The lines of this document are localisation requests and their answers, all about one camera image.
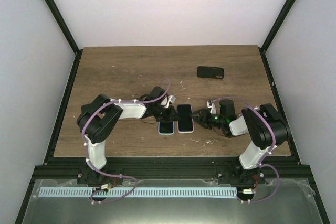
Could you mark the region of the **black phone case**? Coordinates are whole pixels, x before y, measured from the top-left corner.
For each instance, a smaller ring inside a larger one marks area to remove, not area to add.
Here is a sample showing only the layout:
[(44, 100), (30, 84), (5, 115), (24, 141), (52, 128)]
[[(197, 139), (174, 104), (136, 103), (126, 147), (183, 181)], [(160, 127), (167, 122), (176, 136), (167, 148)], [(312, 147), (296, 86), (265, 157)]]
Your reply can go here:
[(223, 79), (225, 76), (223, 68), (207, 66), (198, 66), (196, 75), (199, 78), (209, 79)]

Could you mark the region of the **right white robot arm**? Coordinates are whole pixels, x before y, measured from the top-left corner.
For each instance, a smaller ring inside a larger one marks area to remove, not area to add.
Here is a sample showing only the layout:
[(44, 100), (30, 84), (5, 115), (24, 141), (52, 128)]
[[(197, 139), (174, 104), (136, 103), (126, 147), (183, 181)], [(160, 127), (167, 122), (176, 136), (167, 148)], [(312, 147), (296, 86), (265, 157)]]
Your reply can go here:
[(233, 178), (241, 184), (251, 179), (274, 149), (291, 138), (288, 123), (270, 103), (253, 108), (239, 97), (218, 98), (208, 100), (207, 108), (188, 117), (204, 129), (219, 129), (219, 135), (226, 138), (249, 134), (248, 147), (231, 169)]

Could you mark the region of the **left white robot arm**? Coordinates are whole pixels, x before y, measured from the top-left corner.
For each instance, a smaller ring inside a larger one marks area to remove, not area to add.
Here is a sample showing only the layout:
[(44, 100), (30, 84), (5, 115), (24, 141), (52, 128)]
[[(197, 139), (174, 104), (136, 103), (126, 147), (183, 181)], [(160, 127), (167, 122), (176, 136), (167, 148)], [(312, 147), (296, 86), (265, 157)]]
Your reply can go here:
[(146, 119), (154, 117), (157, 122), (171, 123), (178, 120), (173, 103), (176, 97), (159, 86), (149, 94), (132, 100), (112, 99), (105, 94), (98, 95), (91, 103), (81, 107), (77, 125), (86, 148), (86, 164), (90, 168), (89, 178), (95, 184), (102, 184), (108, 174), (105, 145), (119, 120)]

